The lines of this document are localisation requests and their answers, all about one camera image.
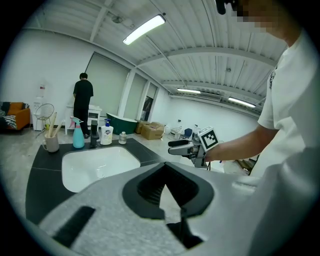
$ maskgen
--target white t-shirt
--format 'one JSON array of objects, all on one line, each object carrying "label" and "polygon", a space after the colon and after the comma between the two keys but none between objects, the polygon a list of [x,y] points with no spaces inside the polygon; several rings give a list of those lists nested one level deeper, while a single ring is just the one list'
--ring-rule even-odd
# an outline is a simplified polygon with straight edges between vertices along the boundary
[{"label": "white t-shirt", "polygon": [[279,131],[261,152],[251,176],[263,176],[267,167],[280,164],[305,148],[297,126],[289,116],[289,109],[308,87],[318,65],[318,52],[308,34],[302,31],[298,40],[284,51],[268,78],[266,99],[258,123]]}]

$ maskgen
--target cardboard box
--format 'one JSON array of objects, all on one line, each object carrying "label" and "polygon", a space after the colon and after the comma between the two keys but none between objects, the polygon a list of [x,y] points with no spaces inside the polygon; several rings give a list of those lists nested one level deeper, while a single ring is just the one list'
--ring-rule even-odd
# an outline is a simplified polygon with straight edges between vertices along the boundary
[{"label": "cardboard box", "polygon": [[147,140],[158,140],[161,139],[164,134],[165,126],[158,122],[152,122],[144,124],[142,126],[141,135]]},{"label": "cardboard box", "polygon": [[140,134],[143,125],[150,124],[148,121],[136,120],[138,123],[136,124],[135,133]]}]

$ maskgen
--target small bottle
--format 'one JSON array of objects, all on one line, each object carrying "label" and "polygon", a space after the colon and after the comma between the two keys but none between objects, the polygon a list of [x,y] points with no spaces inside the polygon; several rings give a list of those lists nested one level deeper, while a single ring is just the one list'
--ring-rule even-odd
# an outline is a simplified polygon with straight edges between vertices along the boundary
[{"label": "small bottle", "polygon": [[198,125],[194,125],[192,133],[196,134],[198,131]]},{"label": "small bottle", "polygon": [[105,126],[101,127],[101,145],[109,145],[112,143],[112,133],[114,128],[109,124],[110,119],[105,119]]},{"label": "small bottle", "polygon": [[121,134],[119,135],[119,143],[120,144],[126,144],[127,143],[127,135],[126,135],[125,131],[121,132]]}]

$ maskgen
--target faucet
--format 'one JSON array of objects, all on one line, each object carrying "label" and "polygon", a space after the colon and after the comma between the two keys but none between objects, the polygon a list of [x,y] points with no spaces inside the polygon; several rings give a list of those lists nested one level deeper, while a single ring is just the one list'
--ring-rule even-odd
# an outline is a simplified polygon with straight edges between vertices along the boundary
[{"label": "faucet", "polygon": [[91,130],[90,130],[90,148],[95,149],[98,144],[97,140],[99,139],[98,133],[98,122],[96,120],[91,121]]}]

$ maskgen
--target concrete floor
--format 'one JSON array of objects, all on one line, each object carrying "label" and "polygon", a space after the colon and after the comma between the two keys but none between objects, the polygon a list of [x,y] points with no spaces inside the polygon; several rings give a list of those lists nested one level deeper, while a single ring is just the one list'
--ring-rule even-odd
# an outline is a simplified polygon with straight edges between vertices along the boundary
[{"label": "concrete floor", "polygon": [[[18,132],[0,134],[0,177],[2,185],[17,214],[23,217],[26,215],[26,191],[30,170],[44,140],[43,134],[36,138],[38,133],[38,131],[32,129],[25,129],[22,135]],[[113,135],[114,140],[118,138],[118,135]],[[171,135],[165,135],[162,140],[146,140],[139,134],[129,134],[128,138],[134,138],[167,161],[193,166],[189,159],[168,153],[168,142],[174,140]],[[58,133],[58,140],[60,144],[72,143],[72,131],[65,135],[65,131],[61,130]],[[179,221],[180,208],[167,188],[163,190],[160,207],[165,210],[166,215],[167,211],[171,212],[169,214],[171,221],[169,220],[169,222]]]}]

